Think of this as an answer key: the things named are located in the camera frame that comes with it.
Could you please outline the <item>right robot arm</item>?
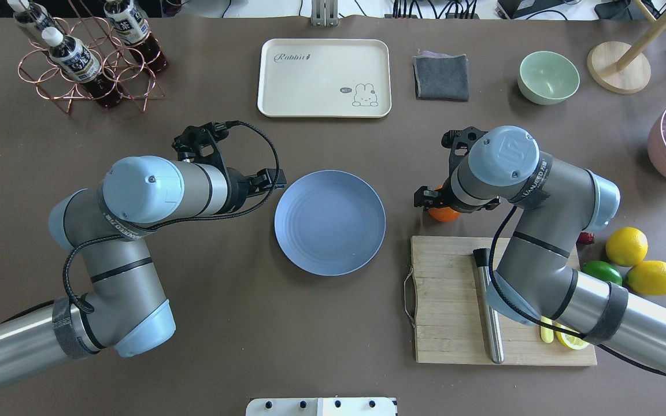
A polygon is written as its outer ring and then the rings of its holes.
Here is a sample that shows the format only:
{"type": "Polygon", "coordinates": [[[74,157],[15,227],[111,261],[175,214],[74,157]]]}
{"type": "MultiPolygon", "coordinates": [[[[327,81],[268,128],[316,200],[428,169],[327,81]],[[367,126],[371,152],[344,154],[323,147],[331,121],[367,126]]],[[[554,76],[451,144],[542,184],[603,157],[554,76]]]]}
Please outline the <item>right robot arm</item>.
{"type": "Polygon", "coordinates": [[[449,130],[449,176],[440,190],[423,186],[414,205],[460,213],[492,210],[502,200],[521,210],[507,248],[490,274],[496,310],[519,322],[542,316],[641,369],[666,376],[666,308],[568,265],[582,232],[615,216],[618,187],[542,152],[523,128],[449,130]]]}

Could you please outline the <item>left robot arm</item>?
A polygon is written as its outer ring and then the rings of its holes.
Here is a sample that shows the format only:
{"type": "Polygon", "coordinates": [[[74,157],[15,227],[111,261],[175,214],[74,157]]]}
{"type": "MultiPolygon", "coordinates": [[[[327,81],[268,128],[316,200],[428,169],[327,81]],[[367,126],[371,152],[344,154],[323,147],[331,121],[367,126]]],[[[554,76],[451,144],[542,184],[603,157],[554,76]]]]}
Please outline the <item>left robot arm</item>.
{"type": "Polygon", "coordinates": [[[285,182],[279,168],[244,176],[220,160],[146,155],[117,161],[100,185],[61,201],[51,235],[69,251],[65,269],[82,255],[93,289],[0,324],[0,387],[104,348],[132,357],[167,341],[176,325],[145,237],[183,220],[240,216],[248,196],[270,196],[285,182]]]}

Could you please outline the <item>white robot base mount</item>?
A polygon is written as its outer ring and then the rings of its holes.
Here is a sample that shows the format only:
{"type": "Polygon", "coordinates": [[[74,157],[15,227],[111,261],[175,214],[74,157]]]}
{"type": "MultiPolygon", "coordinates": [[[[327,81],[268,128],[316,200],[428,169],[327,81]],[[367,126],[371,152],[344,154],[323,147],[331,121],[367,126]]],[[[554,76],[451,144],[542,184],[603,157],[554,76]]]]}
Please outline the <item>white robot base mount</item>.
{"type": "Polygon", "coordinates": [[[249,401],[246,415],[397,415],[395,398],[257,398],[249,401]]]}

